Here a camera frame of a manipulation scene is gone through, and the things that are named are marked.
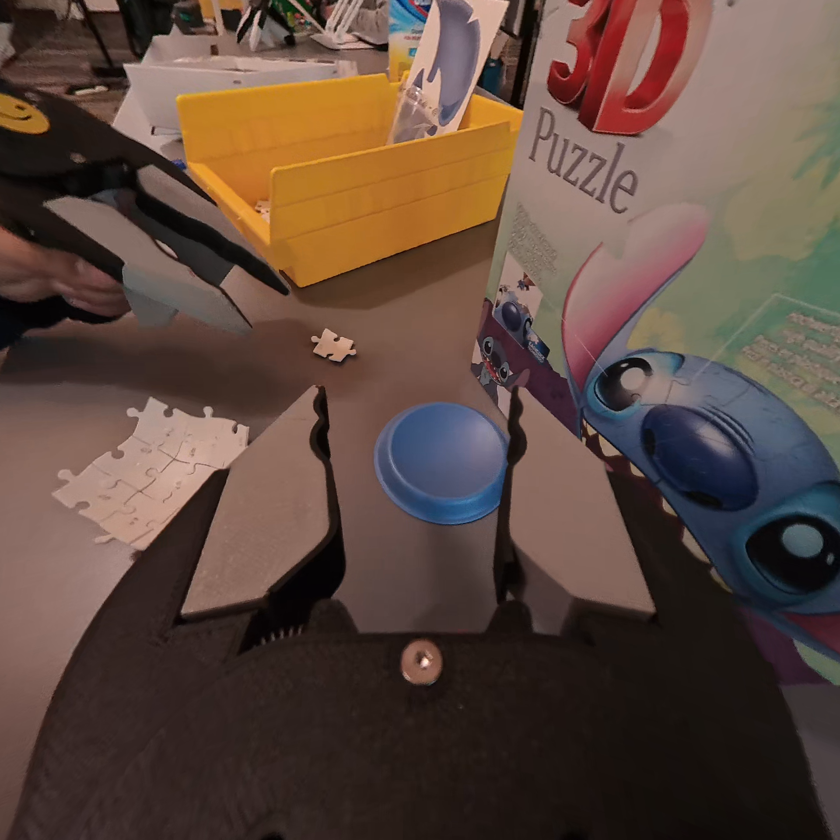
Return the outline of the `yellow plastic bin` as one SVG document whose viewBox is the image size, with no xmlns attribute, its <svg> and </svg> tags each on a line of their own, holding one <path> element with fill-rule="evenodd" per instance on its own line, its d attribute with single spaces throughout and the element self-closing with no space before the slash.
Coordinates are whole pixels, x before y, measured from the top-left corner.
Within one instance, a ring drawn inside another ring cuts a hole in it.
<svg viewBox="0 0 840 840">
<path fill-rule="evenodd" d="M 180 96 L 188 171 L 300 288 L 493 220 L 522 112 L 476 93 L 456 132 L 391 145 L 397 90 L 375 74 Z"/>
</svg>

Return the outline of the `cartoon print puzzle box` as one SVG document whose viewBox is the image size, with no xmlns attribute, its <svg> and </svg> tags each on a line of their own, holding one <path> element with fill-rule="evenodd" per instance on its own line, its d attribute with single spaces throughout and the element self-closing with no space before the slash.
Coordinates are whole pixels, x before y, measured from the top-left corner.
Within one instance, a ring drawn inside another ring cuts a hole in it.
<svg viewBox="0 0 840 840">
<path fill-rule="evenodd" d="M 838 2 L 544 2 L 472 370 L 838 686 Z"/>
</svg>

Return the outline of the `assembled white puzzle pieces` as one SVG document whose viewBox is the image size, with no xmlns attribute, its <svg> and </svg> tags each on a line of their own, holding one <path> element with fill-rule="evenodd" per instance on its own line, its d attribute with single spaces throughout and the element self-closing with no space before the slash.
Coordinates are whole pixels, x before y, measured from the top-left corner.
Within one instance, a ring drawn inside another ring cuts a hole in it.
<svg viewBox="0 0 840 840">
<path fill-rule="evenodd" d="M 132 434 L 80 473 L 61 470 L 52 497 L 96 523 L 97 542 L 142 551 L 214 472 L 246 450 L 250 430 L 210 406 L 194 416 L 152 396 L 127 415 L 136 422 Z"/>
</svg>

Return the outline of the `printed plastic bag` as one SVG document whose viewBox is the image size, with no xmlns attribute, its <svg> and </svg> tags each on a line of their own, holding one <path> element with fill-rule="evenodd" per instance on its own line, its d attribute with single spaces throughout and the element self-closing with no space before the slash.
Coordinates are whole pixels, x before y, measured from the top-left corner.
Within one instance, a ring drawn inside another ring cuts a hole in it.
<svg viewBox="0 0 840 840">
<path fill-rule="evenodd" d="M 505 1 L 432 2 L 397 90 L 388 144 L 459 129 L 507 10 Z"/>
</svg>

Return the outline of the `white cardboard box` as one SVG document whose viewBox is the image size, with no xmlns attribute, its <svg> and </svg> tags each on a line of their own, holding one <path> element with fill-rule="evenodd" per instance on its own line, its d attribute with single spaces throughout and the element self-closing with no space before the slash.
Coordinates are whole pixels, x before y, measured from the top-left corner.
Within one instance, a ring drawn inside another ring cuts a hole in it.
<svg viewBox="0 0 840 840">
<path fill-rule="evenodd" d="M 355 77 L 346 59 L 263 59 L 233 56 L 142 61 L 125 65 L 130 89 L 153 130 L 180 133 L 176 100 L 200 93 Z"/>
</svg>

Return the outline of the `blue round plastic stand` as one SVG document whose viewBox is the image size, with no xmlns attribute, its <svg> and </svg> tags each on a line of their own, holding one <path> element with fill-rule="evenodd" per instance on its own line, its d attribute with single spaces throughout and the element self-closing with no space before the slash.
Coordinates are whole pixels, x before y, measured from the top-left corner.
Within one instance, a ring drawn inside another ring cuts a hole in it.
<svg viewBox="0 0 840 840">
<path fill-rule="evenodd" d="M 413 518 L 458 526 L 498 509 L 508 447 L 509 435 L 474 408 L 420 404 L 383 427 L 374 471 L 384 493 Z"/>
</svg>

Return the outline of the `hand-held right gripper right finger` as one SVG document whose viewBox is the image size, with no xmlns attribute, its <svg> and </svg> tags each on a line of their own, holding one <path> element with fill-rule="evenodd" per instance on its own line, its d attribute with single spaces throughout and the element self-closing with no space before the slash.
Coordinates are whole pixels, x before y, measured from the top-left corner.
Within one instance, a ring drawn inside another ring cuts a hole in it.
<svg viewBox="0 0 840 840">
<path fill-rule="evenodd" d="M 603 462 L 527 390 L 513 391 L 508 421 L 507 593 L 533 621 L 589 611 L 650 619 L 655 604 Z"/>
</svg>

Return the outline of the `white puzzle piece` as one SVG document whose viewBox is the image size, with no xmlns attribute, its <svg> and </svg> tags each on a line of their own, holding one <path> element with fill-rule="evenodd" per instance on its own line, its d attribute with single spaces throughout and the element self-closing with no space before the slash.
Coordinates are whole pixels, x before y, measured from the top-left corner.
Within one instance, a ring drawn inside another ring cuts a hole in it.
<svg viewBox="0 0 840 840">
<path fill-rule="evenodd" d="M 336 332 L 324 328 L 320 335 L 312 335 L 312 351 L 319 358 L 341 364 L 357 354 L 351 339 L 340 337 Z"/>
</svg>

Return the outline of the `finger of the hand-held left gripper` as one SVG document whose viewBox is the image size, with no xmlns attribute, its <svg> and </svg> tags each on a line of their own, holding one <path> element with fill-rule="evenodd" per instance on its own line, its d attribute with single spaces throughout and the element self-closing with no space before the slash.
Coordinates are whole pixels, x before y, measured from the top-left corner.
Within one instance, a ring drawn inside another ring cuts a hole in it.
<svg viewBox="0 0 840 840">
<path fill-rule="evenodd" d="M 230 272 L 242 269 L 264 286 L 286 296 L 289 289 L 225 213 L 204 192 L 155 165 L 134 177 L 134 221 L 163 242 L 194 274 L 221 287 Z"/>
<path fill-rule="evenodd" d="M 143 326 L 166 324 L 180 312 L 229 332 L 251 329 L 224 290 L 198 276 L 115 206 L 73 196 L 47 201 L 45 206 L 122 261 L 126 297 Z"/>
</svg>

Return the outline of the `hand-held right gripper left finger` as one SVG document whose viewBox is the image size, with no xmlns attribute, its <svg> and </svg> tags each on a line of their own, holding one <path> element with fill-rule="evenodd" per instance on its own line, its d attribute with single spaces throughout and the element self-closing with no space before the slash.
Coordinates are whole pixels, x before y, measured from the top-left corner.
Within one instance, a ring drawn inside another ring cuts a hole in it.
<svg viewBox="0 0 840 840">
<path fill-rule="evenodd" d="M 331 545 L 339 551 L 337 582 L 321 572 L 315 580 L 325 597 L 341 582 L 344 560 L 327 393 L 314 385 L 228 468 L 182 618 L 267 605 Z"/>
</svg>

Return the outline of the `person's left hand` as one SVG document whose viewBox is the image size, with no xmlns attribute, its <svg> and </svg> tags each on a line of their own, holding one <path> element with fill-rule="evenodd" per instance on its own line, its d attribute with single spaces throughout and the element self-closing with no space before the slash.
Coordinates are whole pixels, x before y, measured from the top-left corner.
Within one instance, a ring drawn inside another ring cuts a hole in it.
<svg viewBox="0 0 840 840">
<path fill-rule="evenodd" d="M 32 303 L 62 298 L 73 308 L 105 318 L 130 311 L 123 287 L 87 261 L 46 248 L 1 228 L 1 297 Z"/>
</svg>

